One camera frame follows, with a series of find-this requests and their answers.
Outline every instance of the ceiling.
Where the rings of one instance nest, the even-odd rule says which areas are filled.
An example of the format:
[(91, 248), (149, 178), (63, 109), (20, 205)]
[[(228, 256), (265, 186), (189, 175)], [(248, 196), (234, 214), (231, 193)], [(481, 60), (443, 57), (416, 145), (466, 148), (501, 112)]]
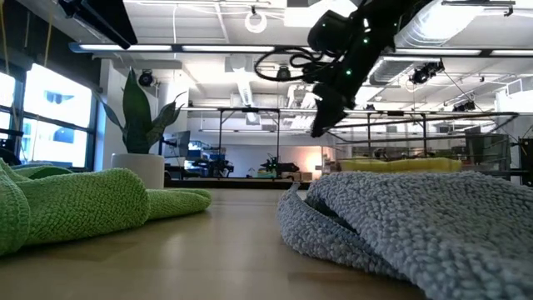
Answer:
[[(106, 43), (105, 38), (89, 32), (73, 20), (67, 20), (52, 0), (18, 0), (38, 16), (47, 19), (53, 13), (54, 26), (80, 43)], [(261, 33), (252, 33), (244, 26), (248, 7), (217, 7), (215, 5), (183, 7), (174, 5), (143, 5), (138, 0), (125, 0), (128, 15), (140, 43), (233, 43), (233, 44), (291, 44), (306, 45), (308, 27), (285, 27), (283, 13), (286, 1), (271, 0), (267, 7), (258, 5), (258, 12), (267, 14), (267, 26)], [(533, 2), (519, 0), (522, 7), (510, 17), (503, 17), (504, 11), (485, 11), (476, 17), (468, 27), (446, 43), (451, 47), (521, 47), (533, 48)], [(150, 61), (181, 61), (196, 83), (191, 90), (191, 99), (196, 105), (213, 98), (229, 98), (238, 93), (237, 84), (224, 73), (224, 60), (221, 54), (120, 54), (109, 56), (135, 64)], [(269, 62), (285, 63), (287, 56), (273, 57)], [(412, 91), (408, 76), (399, 77), (376, 96), (380, 101), (368, 99), (376, 109), (420, 110), (439, 109), (444, 103), (450, 104), (445, 110), (451, 110), (453, 99), (464, 92), (474, 92), (476, 103), (483, 110), (493, 108), (494, 91), (505, 84), (495, 83), (507, 78), (506, 82), (521, 74), (533, 73), (533, 60), (506, 58), (447, 58), (444, 59), (446, 71), (451, 78), (440, 75), (431, 79), (423, 87)], [(156, 72), (162, 78), (172, 78), (172, 70)], [(287, 95), (290, 83), (267, 82), (250, 76), (254, 93)]]

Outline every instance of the gray towel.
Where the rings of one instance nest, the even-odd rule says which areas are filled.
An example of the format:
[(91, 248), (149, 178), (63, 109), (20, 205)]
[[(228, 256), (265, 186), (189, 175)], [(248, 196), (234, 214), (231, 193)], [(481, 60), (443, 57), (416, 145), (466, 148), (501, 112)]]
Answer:
[[(310, 248), (323, 242), (323, 231), (302, 233), (305, 225), (288, 220), (288, 203), (281, 201), (278, 211), (282, 235), (292, 223), (300, 232), (291, 235), (303, 241), (297, 250), (320, 257)], [(344, 172), (312, 184), (306, 203), (330, 216), (323, 223), (351, 229), (352, 240), (336, 247), (355, 238), (374, 261), (384, 261), (385, 269), (374, 272), (398, 278), (389, 263), (429, 298), (533, 298), (533, 191), (527, 187), (473, 172)], [(309, 213), (303, 207), (292, 209), (294, 220)]]

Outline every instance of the yellow object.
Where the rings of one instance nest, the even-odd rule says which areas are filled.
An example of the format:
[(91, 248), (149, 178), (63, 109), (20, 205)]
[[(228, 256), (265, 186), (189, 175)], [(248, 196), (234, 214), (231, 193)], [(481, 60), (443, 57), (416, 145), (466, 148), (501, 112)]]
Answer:
[(342, 171), (365, 171), (376, 173), (403, 172), (459, 172), (461, 161), (449, 158), (403, 159), (383, 162), (368, 157), (356, 157), (354, 160), (340, 161)]

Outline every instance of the white flower pot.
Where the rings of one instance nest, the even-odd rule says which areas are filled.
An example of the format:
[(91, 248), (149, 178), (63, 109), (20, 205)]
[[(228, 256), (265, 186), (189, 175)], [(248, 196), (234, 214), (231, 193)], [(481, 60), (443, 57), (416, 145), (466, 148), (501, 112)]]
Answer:
[(145, 188), (164, 188), (165, 158), (154, 154), (116, 154), (111, 156), (112, 168), (132, 170), (144, 182)]

